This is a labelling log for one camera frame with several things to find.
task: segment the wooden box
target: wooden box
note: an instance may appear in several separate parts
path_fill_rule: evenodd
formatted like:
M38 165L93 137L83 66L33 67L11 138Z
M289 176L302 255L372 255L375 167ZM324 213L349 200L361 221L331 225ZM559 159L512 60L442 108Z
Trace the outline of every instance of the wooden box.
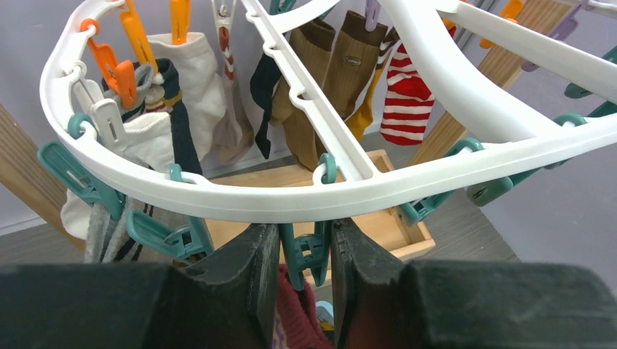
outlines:
M383 150L371 151L368 156L382 172L391 171L394 166ZM239 187L293 187L311 185L312 173L298 165L266 169L258 172L222 177L213 182L221 185ZM435 241L423 223L408 227L393 208L353 217L355 223L372 240L390 251L401 260L421 256L435 246ZM238 236L248 226L247 223L206 220L216 248ZM294 235L313 233L312 222L294 224ZM284 262L281 249L281 262ZM305 270L310 284L314 284L310 271ZM328 271L325 285L330 283Z

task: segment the sock label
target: sock label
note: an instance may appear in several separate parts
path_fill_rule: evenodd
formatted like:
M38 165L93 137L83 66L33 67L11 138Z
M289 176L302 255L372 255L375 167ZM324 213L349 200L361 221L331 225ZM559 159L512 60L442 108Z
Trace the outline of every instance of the sock label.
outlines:
M362 64L362 61L358 57L345 56L343 57L343 60L345 61L345 63L353 66L358 66Z

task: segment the floor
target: floor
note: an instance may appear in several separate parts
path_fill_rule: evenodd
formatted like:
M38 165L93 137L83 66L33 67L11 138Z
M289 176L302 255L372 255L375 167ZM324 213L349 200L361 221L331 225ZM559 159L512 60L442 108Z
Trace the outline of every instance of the floor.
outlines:
M378 133L367 135L362 146L367 151L385 149L396 168L404 167L415 151L415 147L387 143ZM293 163L293 158L287 157L240 172ZM467 201L462 190L425 222L437 245L422 258L518 260L481 211ZM82 258L82 253L49 225L0 237L0 265L81 262ZM316 290L317 299L331 300L331 297L329 287Z

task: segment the drying rack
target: drying rack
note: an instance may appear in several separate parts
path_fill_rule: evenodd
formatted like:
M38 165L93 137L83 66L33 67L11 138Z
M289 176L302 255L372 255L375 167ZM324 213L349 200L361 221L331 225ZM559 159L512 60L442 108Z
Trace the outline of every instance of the drying rack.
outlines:
M559 1L576 4L571 0ZM60 141L94 176L128 196L197 217L272 223L322 221L375 212L554 164L617 142L617 114L589 119L579 127L559 127L497 87L463 56L439 16L613 103L617 103L617 86L613 84L617 79L617 65L459 0L381 0L407 50L413 52L415 67L428 87L462 126L483 141L485 148L382 173L282 35L318 17L337 1L311 1L277 16L268 15L257 0L242 0L242 3L247 20L264 40L263 51L274 58L290 83L292 103L307 114L326 149L334 156L343 182L322 185L319 179L325 173L323 165L314 172L313 185L306 187L241 188L217 185L186 172L183 179L188 183L173 182L167 174L139 167L99 144L97 132L90 124L81 125L84 135L78 140L70 137L66 130L69 118L74 115L72 93L84 109L93 112L95 120L109 120L116 130L122 129L117 109L95 108L103 96L97 84L86 79L87 69L80 60L94 30L79 32L83 19L97 20L117 10L124 4L122 0L82 3L71 15L44 67L41 104ZM615 15L612 4L600 6L596 1L587 4L597 6L598 12ZM103 139L111 133L108 124L98 123Z

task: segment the red and white striped sock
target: red and white striped sock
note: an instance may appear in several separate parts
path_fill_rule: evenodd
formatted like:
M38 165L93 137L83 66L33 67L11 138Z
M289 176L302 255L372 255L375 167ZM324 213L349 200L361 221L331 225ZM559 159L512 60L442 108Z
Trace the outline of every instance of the red and white striped sock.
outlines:
M454 36L456 27L449 30ZM387 75L388 91L379 132L390 143L422 143L435 97L413 67L401 44L392 56Z

